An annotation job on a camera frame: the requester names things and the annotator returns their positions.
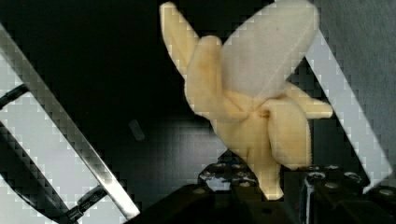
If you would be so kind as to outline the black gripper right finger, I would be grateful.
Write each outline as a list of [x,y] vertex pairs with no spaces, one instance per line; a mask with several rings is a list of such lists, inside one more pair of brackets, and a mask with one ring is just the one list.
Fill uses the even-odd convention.
[[395,188],[367,186],[366,177],[333,165],[283,173],[298,224],[395,224]]

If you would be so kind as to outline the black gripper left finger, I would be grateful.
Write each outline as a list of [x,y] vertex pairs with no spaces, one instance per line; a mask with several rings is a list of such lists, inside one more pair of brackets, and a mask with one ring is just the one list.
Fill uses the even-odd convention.
[[227,149],[215,163],[208,164],[198,174],[199,189],[214,193],[258,194],[258,178],[248,165]]

